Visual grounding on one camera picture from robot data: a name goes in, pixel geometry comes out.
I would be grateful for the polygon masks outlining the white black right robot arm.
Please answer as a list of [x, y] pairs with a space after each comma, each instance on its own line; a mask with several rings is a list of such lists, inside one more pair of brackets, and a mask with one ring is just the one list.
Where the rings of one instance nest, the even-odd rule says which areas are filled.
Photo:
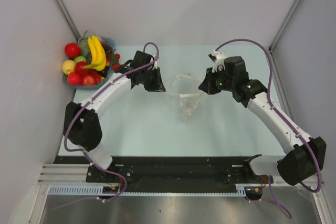
[[285, 154], [280, 158], [254, 157], [242, 169], [245, 181], [254, 183], [261, 175], [281, 176], [294, 186], [323, 169], [326, 142], [303, 131], [268, 98], [267, 88], [259, 80], [249, 78], [242, 57], [226, 57], [221, 52], [213, 52], [209, 58], [214, 65], [206, 69], [199, 90], [209, 95], [230, 92], [236, 102], [264, 123]]

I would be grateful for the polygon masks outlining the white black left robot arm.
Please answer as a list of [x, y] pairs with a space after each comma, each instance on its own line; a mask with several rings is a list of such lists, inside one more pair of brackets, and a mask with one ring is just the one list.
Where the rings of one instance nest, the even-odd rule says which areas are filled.
[[143, 85], [148, 92], [165, 92], [158, 59], [158, 54], [137, 51], [93, 95], [66, 106], [64, 148], [69, 152], [83, 152], [90, 162], [99, 166], [97, 174], [105, 182], [115, 178], [116, 169], [111, 166], [113, 159], [102, 143], [100, 119], [118, 98], [137, 85]]

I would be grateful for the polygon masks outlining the clear zip top bag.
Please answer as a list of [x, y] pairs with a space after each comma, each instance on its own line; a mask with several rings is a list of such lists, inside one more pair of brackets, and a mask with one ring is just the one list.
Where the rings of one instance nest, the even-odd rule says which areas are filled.
[[164, 81], [170, 108], [181, 120], [190, 118], [200, 104], [201, 82], [190, 73], [178, 73]]

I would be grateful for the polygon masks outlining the yellow banana bunch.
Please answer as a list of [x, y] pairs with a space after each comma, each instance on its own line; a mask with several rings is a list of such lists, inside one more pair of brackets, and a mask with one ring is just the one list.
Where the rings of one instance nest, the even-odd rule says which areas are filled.
[[91, 52], [91, 63], [85, 65], [84, 69], [94, 69], [102, 71], [106, 67], [107, 59], [105, 50], [97, 36], [92, 35], [88, 38], [88, 45]]

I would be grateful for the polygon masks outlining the yellow lemon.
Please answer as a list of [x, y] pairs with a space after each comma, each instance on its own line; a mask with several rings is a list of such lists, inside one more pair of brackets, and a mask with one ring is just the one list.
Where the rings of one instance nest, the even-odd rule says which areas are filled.
[[61, 69], [64, 74], [69, 75], [75, 71], [76, 63], [73, 60], [66, 60], [63, 62]]

